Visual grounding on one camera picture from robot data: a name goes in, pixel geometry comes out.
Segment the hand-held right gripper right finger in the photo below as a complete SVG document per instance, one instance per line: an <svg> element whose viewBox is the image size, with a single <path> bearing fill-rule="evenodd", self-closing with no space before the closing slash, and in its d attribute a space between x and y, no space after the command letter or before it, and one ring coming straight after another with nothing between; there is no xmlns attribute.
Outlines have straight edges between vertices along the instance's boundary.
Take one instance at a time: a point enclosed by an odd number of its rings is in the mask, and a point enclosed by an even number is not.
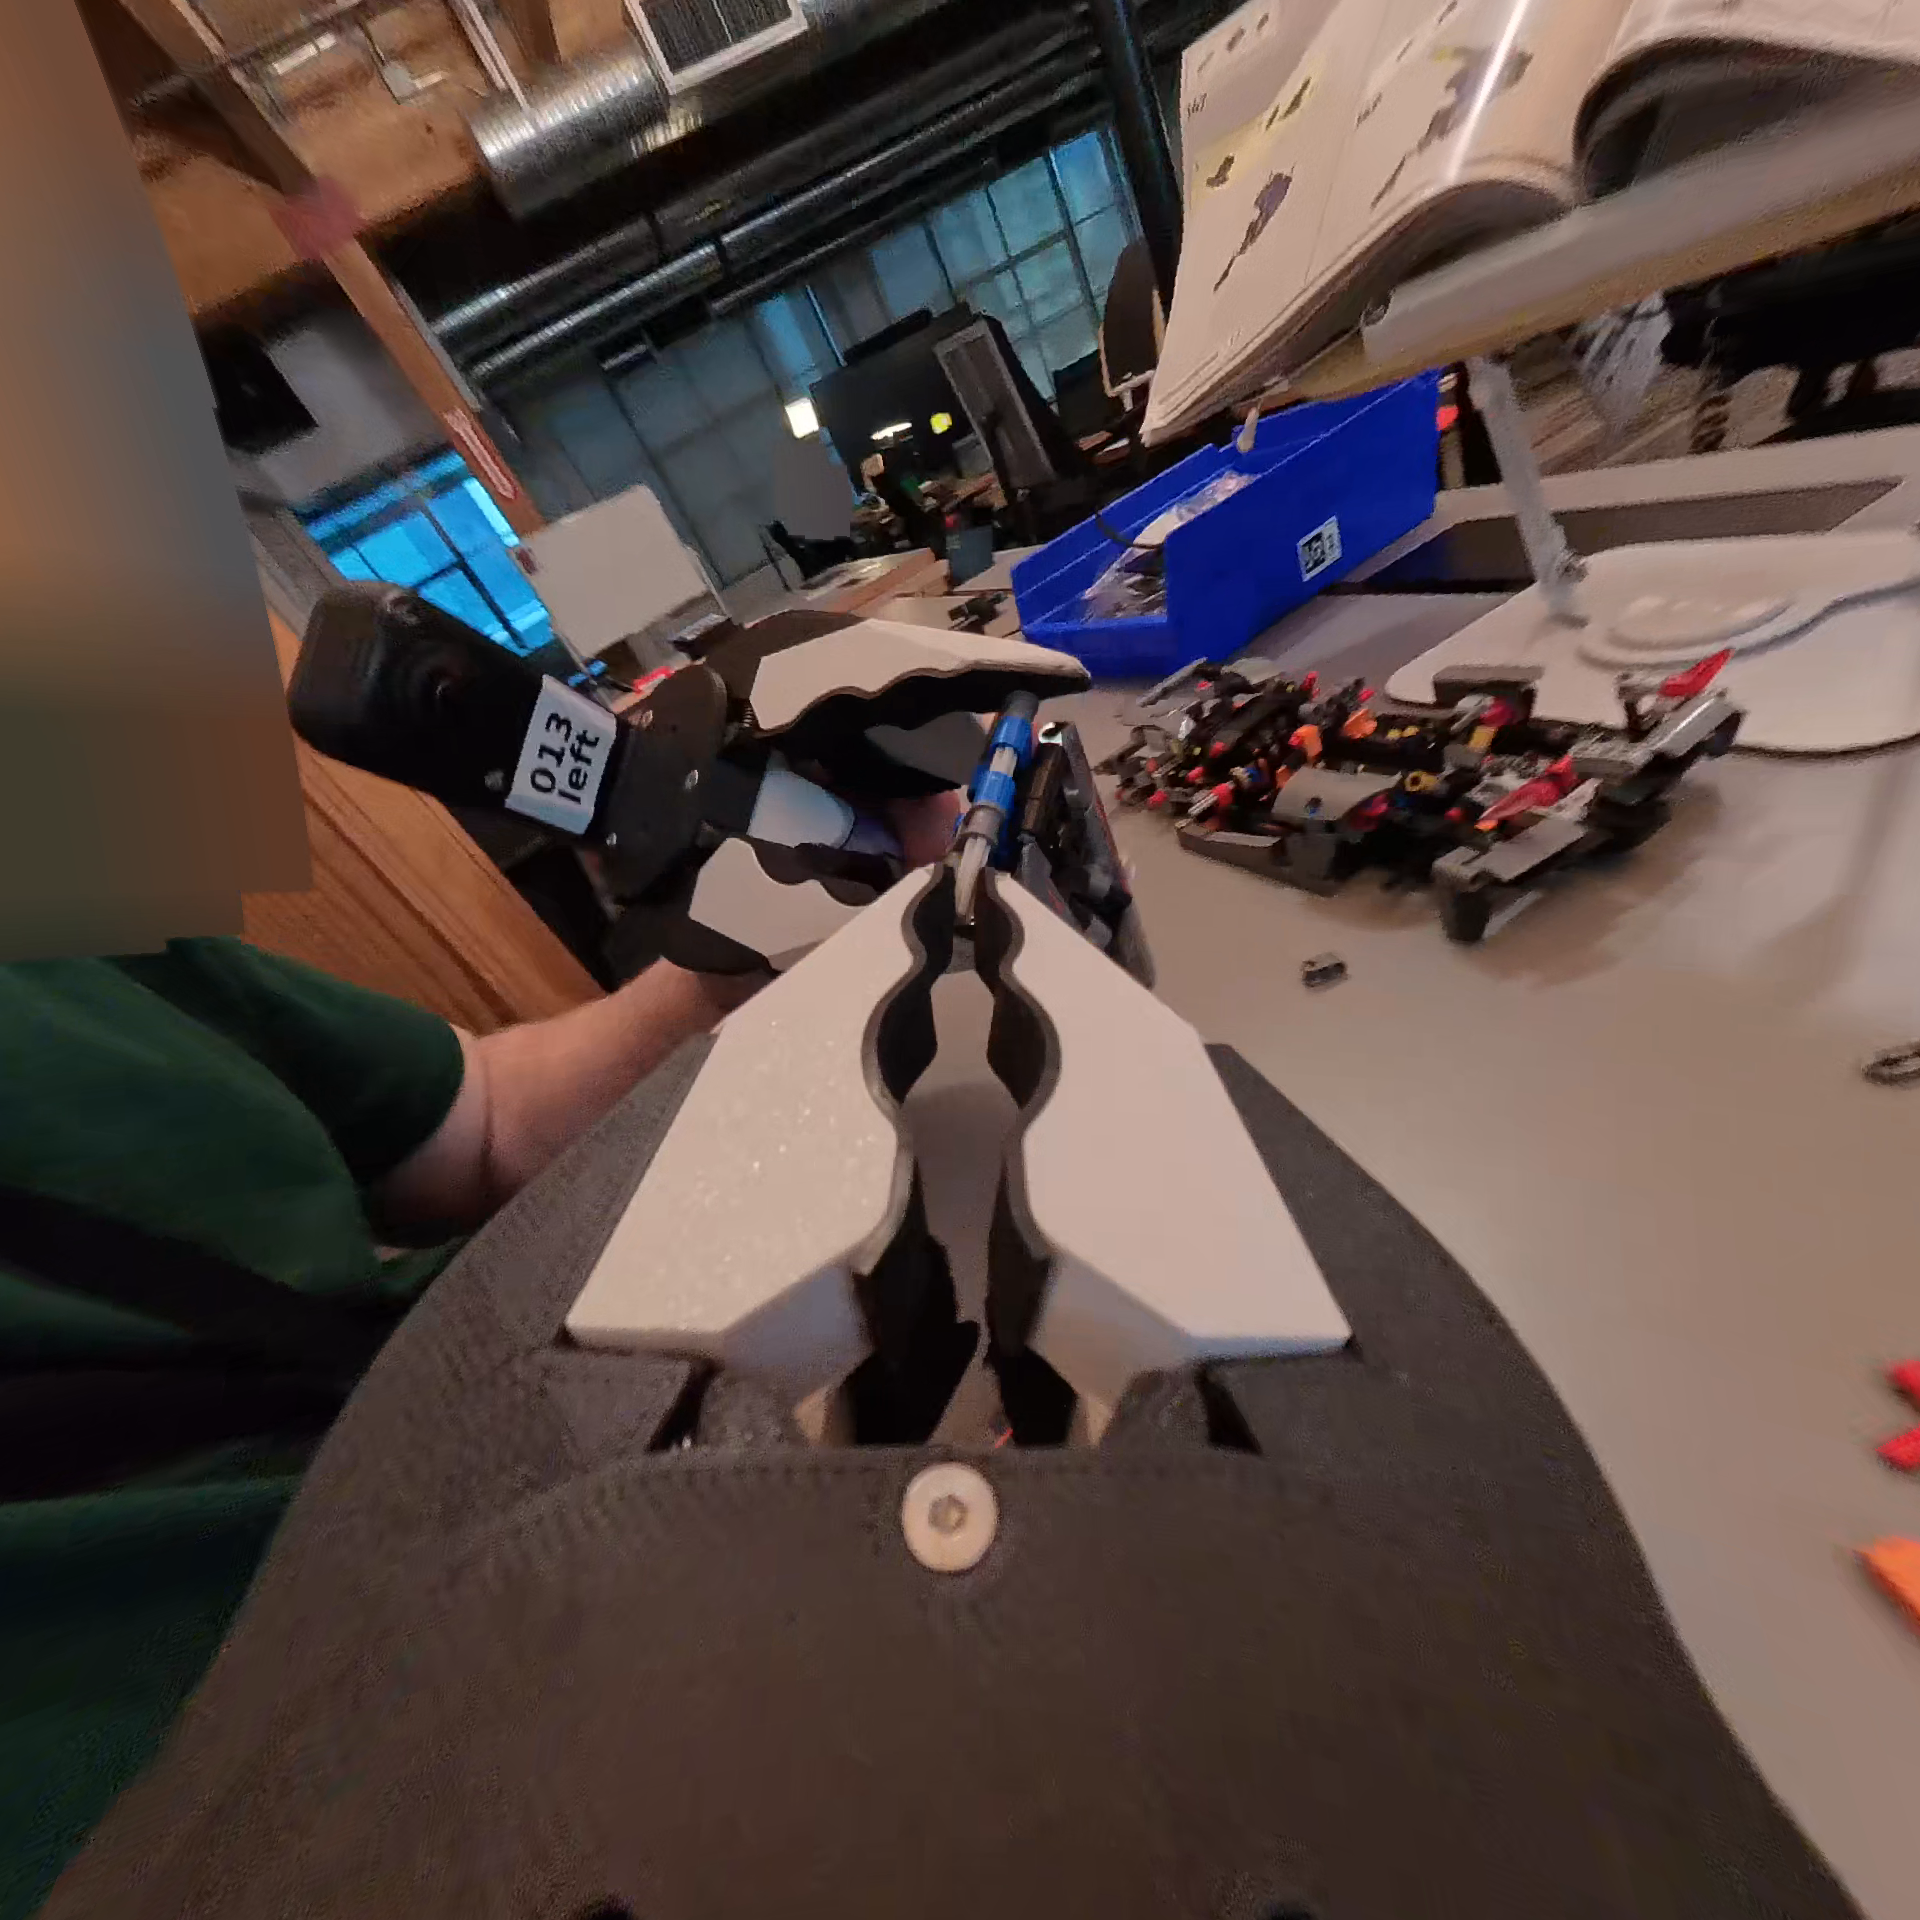
<svg viewBox="0 0 1920 1920"><path fill-rule="evenodd" d="M1096 1444L1145 1382L1343 1352L1353 1328L1196 1028L1018 880L976 887L1016 1104L987 1271L1013 1444Z"/></svg>

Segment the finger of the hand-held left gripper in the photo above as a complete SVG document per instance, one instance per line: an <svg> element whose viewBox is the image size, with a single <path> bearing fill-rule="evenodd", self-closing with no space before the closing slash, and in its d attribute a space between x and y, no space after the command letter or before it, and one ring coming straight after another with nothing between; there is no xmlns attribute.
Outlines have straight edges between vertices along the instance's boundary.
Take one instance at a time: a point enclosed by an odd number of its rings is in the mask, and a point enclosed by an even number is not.
<svg viewBox="0 0 1920 1920"><path fill-rule="evenodd" d="M1029 639L839 613L777 613L739 631L739 698L762 736L924 728L1085 688L1079 661Z"/></svg>
<svg viewBox="0 0 1920 1920"><path fill-rule="evenodd" d="M907 873L889 849L791 848L732 834L691 882L682 967L707 976L781 973Z"/></svg>

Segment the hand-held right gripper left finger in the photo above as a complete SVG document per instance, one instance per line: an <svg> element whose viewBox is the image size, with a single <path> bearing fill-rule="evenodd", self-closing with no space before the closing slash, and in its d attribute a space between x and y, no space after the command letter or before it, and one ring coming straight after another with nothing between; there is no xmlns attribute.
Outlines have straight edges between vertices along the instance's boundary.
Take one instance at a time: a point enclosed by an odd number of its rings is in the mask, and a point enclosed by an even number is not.
<svg viewBox="0 0 1920 1920"><path fill-rule="evenodd" d="M716 1033L568 1309L572 1342L768 1384L811 1430L929 1437L954 1396L954 1273L905 1097L935 1057L954 877L913 873Z"/></svg>

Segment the small lego gearbox assembly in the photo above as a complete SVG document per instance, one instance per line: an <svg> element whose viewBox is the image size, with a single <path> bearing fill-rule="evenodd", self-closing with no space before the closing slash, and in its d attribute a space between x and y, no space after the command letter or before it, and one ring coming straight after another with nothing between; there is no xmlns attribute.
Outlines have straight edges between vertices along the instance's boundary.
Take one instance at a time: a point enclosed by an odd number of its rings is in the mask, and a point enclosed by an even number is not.
<svg viewBox="0 0 1920 1920"><path fill-rule="evenodd" d="M963 937L976 937L976 900L994 873L1050 904L1139 985L1157 986L1085 743L1073 721L1043 721L1035 692L1013 695L994 714L944 864Z"/></svg>

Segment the large lego car chassis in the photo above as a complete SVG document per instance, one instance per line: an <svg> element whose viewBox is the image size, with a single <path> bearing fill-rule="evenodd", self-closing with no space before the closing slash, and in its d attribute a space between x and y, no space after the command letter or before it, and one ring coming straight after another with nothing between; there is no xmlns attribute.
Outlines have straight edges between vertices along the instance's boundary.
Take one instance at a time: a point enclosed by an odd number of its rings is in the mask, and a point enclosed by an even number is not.
<svg viewBox="0 0 1920 1920"><path fill-rule="evenodd" d="M1464 665L1424 708L1364 679L1193 661L1152 688L1097 769L1213 862L1336 896L1361 873L1432 890L1442 932L1479 944L1562 873L1669 825L1674 791L1736 746L1730 646L1617 673L1618 714L1553 720L1536 665Z"/></svg>

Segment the lego instruction booklet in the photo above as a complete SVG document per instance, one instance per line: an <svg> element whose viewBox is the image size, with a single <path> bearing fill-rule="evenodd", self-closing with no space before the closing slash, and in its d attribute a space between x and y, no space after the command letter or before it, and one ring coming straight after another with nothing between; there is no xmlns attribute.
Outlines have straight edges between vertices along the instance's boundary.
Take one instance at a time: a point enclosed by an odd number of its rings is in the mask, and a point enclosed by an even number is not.
<svg viewBox="0 0 1920 1920"><path fill-rule="evenodd" d="M1741 137L1915 88L1915 4L1332 4L1267 100L1188 145L1144 434L1172 440L1407 281Z"/></svg>

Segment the person's left hand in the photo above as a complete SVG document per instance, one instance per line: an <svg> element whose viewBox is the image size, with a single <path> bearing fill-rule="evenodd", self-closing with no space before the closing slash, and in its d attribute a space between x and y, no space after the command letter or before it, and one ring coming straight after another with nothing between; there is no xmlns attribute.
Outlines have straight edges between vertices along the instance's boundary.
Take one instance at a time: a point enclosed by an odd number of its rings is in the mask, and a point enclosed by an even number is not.
<svg viewBox="0 0 1920 1920"><path fill-rule="evenodd" d="M875 800L871 804L874 848L905 868L941 862L967 810L970 797L963 788Z"/></svg>

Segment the whiteboard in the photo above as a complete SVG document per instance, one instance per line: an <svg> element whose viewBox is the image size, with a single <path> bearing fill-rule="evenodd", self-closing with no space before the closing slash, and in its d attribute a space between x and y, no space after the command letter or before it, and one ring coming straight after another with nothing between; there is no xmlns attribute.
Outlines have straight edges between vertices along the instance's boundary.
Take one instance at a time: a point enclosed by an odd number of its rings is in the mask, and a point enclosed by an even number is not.
<svg viewBox="0 0 1920 1920"><path fill-rule="evenodd" d="M522 551L556 633L586 655L712 597L701 559L644 484L548 521Z"/></svg>

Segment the black monitor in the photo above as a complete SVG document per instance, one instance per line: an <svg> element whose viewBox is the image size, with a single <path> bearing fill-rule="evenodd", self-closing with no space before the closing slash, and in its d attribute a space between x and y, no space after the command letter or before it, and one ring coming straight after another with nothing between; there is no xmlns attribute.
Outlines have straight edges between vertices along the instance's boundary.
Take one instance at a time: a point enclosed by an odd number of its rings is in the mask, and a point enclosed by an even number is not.
<svg viewBox="0 0 1920 1920"><path fill-rule="evenodd" d="M1016 494L1085 478L1089 454L1040 392L994 316L957 303L921 310L853 349L810 391L837 457L853 476L881 464L899 484L957 476L976 440Z"/></svg>

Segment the clear plastic bags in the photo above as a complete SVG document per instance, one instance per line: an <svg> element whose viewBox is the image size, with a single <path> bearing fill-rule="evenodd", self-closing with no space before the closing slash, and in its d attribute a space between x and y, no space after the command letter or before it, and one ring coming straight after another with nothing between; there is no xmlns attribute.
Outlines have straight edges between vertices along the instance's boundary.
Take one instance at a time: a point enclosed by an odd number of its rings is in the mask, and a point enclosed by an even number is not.
<svg viewBox="0 0 1920 1920"><path fill-rule="evenodd" d="M1211 513L1213 508L1248 489L1255 479L1253 470L1220 470L1204 484L1178 496L1136 535L1125 535L1108 513L1096 511L1092 526L1108 544L1111 556L1092 585L1083 590L1079 617L1149 617L1161 613L1167 605L1168 538Z"/></svg>

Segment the blue plastic bin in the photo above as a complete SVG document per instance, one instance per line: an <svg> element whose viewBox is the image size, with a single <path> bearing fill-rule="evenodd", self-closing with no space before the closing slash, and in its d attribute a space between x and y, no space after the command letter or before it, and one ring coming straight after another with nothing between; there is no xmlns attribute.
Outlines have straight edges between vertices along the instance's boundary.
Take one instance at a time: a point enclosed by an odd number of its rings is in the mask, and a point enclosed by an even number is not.
<svg viewBox="0 0 1920 1920"><path fill-rule="evenodd" d="M1178 496L1227 468L1255 481L1167 544L1167 605L1083 618L1079 601L1111 549L1092 519L1013 569L1021 633L1067 650L1103 681L1161 681L1196 657L1227 657L1428 519L1439 494L1439 375L1259 420L1258 445L1204 445L1107 510L1141 533Z"/></svg>

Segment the wooden beam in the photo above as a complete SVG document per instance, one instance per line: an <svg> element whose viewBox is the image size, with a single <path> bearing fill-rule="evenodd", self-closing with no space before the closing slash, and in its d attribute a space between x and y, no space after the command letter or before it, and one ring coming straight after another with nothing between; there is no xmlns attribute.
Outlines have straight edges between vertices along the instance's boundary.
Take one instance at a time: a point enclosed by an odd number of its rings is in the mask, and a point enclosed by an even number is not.
<svg viewBox="0 0 1920 1920"><path fill-rule="evenodd" d="M368 250L360 208L345 188L331 176L306 178L298 192L282 196L280 222L288 247L327 270L514 535L528 538L543 533L547 519L488 430L474 392L411 301Z"/></svg>

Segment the person's green shirt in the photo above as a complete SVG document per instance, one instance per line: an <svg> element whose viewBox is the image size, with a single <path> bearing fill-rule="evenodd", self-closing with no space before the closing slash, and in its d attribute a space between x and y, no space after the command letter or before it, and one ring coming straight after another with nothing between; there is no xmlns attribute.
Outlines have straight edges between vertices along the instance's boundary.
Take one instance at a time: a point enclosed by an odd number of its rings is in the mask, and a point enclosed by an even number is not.
<svg viewBox="0 0 1920 1920"><path fill-rule="evenodd" d="M4 1914L195 1694L370 1358L461 1246L378 1221L450 1116L439 1014L235 938L4 965L2 1172L98 1293L4 1263Z"/></svg>

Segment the white book stand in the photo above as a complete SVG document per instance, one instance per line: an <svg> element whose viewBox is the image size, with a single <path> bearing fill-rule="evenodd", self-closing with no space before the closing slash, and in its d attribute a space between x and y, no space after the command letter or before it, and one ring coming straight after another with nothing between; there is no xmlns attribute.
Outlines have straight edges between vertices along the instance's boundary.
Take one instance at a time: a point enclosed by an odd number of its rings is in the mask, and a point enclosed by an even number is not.
<svg viewBox="0 0 1920 1920"><path fill-rule="evenodd" d="M1535 585L1392 681L1412 704L1445 665L1536 665L1553 714L1596 720L1631 671L1725 653L1760 751L1849 753L1915 738L1915 528L1649 538L1575 559L1493 349L1669 286L1752 268L1915 208L1915 108L1754 134L1399 287L1361 326L1361 373L1467 361L1504 462Z"/></svg>

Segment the metal ventilation duct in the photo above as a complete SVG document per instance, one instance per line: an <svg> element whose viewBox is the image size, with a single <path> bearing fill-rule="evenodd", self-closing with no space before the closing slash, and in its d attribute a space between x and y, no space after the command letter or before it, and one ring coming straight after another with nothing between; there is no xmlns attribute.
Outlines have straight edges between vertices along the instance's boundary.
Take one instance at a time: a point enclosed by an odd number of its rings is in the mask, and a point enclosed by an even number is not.
<svg viewBox="0 0 1920 1920"><path fill-rule="evenodd" d="M496 96L467 114L493 199L528 220L583 193L675 134L675 100L635 44L556 68L524 97Z"/></svg>

